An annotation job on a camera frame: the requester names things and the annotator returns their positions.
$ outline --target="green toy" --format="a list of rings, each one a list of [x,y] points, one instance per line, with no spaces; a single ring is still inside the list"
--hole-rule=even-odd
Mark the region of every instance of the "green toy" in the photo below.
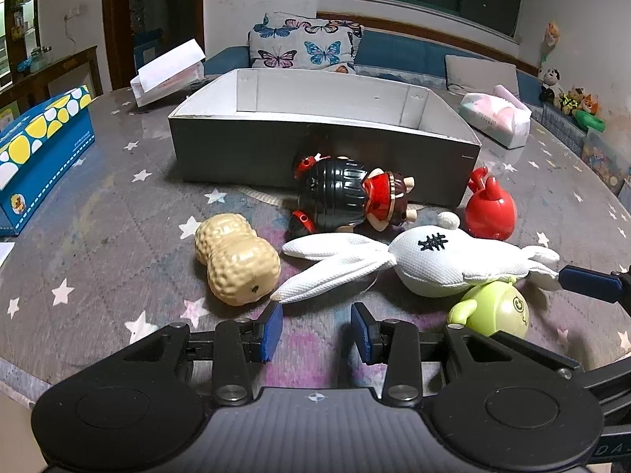
[[[595,115],[585,112],[585,110],[576,110],[574,118],[579,127],[585,132],[588,131],[588,127],[594,128],[597,132],[601,133],[605,130],[605,122]]]
[[[503,330],[523,338],[528,331],[528,305],[512,282],[493,281],[470,289],[451,308],[447,321],[485,336]]]

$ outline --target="metal bolt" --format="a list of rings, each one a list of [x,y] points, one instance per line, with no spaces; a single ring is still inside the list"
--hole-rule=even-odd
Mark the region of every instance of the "metal bolt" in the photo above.
[[[569,368],[559,368],[556,372],[564,379],[570,380],[572,378],[572,370]]]
[[[409,402],[418,396],[418,390],[414,386],[407,384],[397,384],[388,389],[388,396],[402,402]]]
[[[217,390],[217,396],[227,402],[236,402],[244,399],[246,395],[247,390],[238,384],[226,384]]]

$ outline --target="blue box with polka dots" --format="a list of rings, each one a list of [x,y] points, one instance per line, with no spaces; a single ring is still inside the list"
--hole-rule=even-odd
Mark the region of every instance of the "blue box with polka dots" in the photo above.
[[[20,234],[64,173],[94,142],[86,86],[31,108],[0,133],[0,236]]]

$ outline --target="red round toy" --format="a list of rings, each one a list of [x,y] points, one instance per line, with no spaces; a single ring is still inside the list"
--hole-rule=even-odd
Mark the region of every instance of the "red round toy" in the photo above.
[[[465,222],[475,238],[507,240],[515,231],[517,206],[495,177],[488,175],[486,167],[471,173],[469,188],[473,196],[467,203]]]

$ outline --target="white plush rabbit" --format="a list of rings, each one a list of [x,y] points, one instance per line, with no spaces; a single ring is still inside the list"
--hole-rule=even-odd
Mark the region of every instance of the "white plush rabbit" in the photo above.
[[[438,223],[405,231],[390,246],[351,233],[292,240],[283,246],[285,254],[319,263],[289,278],[271,298],[282,303],[309,299],[391,267],[411,292],[424,297],[445,297],[491,281],[514,282],[530,272],[549,281],[558,277],[539,263],[559,260],[551,249],[520,249],[499,240],[473,238],[458,228],[458,216],[450,212],[441,213]]]

